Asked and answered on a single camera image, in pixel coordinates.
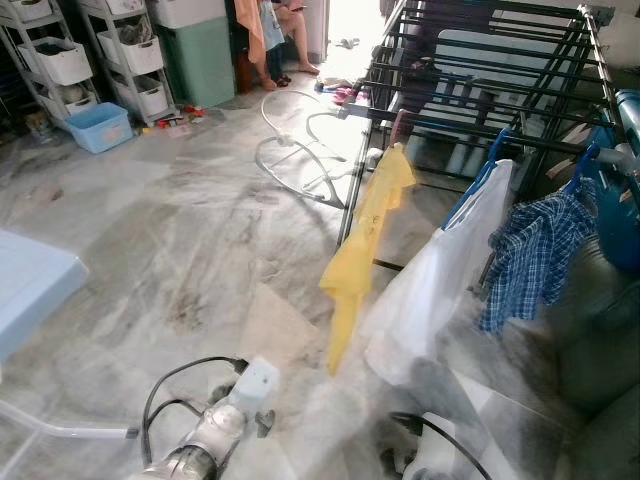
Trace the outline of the pink plastic clothes hanger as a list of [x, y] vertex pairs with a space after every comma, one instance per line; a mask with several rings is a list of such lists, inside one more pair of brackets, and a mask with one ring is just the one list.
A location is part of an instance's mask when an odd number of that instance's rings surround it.
[[407, 143], [413, 129], [408, 115], [410, 115], [410, 110], [399, 109], [392, 125], [392, 131], [390, 131], [392, 146], [398, 148], [403, 154], [407, 152]]

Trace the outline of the peach hanging cloth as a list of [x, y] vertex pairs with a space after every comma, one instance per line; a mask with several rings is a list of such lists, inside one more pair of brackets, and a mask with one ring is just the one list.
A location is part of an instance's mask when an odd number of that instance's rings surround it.
[[248, 33], [247, 58], [255, 65], [265, 63], [266, 49], [260, 13], [261, 0], [232, 0], [236, 20]]

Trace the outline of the pale grey slatted bench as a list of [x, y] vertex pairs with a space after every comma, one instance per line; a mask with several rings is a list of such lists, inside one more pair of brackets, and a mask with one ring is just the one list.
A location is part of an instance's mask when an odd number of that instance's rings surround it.
[[586, 123], [577, 96], [581, 83], [596, 83], [582, 69], [593, 67], [589, 38], [577, 23], [564, 29], [488, 26], [429, 29], [399, 35], [397, 59], [404, 108], [438, 122], [472, 125], [474, 133], [426, 128], [431, 141], [452, 141], [445, 172], [474, 177], [492, 140], [481, 131], [508, 128], [525, 138], [557, 141], [567, 125]]

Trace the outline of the white plastic folding table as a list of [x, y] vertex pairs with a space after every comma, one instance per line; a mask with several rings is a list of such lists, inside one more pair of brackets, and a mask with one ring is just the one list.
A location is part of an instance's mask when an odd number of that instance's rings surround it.
[[[79, 257], [10, 230], [0, 230], [0, 364], [79, 291], [88, 270]], [[138, 428], [59, 426], [0, 399], [0, 419], [38, 434], [83, 440], [136, 439]]]

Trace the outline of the blue plaid shirt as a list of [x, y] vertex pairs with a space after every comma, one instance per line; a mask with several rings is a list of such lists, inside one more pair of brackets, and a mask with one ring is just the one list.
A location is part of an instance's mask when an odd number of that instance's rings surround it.
[[481, 332], [535, 319], [541, 306], [561, 300], [571, 261], [596, 230], [596, 192], [595, 180], [571, 180], [552, 195], [513, 206], [490, 238], [494, 256], [484, 276]]

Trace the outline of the seated adult person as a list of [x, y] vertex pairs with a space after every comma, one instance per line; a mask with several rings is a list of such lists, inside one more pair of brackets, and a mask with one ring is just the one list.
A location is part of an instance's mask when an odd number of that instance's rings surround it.
[[285, 37], [291, 38], [296, 46], [300, 70], [303, 73], [317, 76], [319, 69], [308, 56], [308, 35], [305, 19], [305, 0], [271, 0], [274, 6], [276, 23]]

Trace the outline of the green plastic cabinet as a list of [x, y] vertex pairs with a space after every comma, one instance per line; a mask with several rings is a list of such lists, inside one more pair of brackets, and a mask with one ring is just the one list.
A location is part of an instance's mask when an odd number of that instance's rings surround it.
[[179, 104], [233, 100], [236, 78], [224, 0], [146, 0]]

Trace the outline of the child in light blue shirt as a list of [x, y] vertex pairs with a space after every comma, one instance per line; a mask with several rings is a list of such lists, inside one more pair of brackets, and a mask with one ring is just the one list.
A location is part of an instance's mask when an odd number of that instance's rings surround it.
[[285, 36], [282, 28], [276, 19], [275, 8], [279, 3], [274, 0], [260, 0], [259, 14], [262, 24], [262, 40], [264, 40], [264, 70], [265, 77], [262, 79], [262, 87], [271, 91], [276, 88], [287, 87], [292, 82], [292, 78], [284, 73], [283, 50]]

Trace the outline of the white t-shirt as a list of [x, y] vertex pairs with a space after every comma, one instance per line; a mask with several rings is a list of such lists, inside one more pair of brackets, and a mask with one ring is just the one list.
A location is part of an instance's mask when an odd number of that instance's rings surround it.
[[465, 215], [451, 229], [436, 229], [367, 311], [364, 358], [379, 378], [406, 385], [413, 364], [434, 356], [436, 334], [472, 297], [492, 256], [490, 237], [506, 220], [513, 170], [515, 161], [498, 160]]

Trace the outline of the grey-green leather sofa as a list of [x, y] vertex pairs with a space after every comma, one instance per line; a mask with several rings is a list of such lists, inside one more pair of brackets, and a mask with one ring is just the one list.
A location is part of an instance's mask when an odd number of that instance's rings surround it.
[[582, 421], [570, 442], [571, 480], [640, 479], [639, 314], [639, 276], [612, 265], [590, 237], [547, 311], [557, 392]]

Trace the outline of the yellow t-shirt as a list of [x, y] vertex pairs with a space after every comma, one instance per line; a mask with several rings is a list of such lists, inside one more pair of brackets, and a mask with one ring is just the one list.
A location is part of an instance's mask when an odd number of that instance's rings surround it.
[[356, 209], [352, 232], [340, 244], [320, 279], [320, 287], [334, 301], [326, 370], [337, 372], [355, 333], [358, 310], [372, 288], [372, 268], [390, 211], [402, 204], [404, 192], [415, 186], [411, 161], [402, 143], [381, 155], [367, 188], [365, 201]]

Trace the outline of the light blue plastic basin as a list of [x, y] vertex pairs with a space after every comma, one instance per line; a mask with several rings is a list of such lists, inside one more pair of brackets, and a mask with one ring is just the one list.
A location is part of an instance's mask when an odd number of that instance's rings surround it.
[[68, 116], [65, 123], [78, 145], [91, 154], [101, 154], [134, 136], [128, 111], [114, 102], [79, 111]]

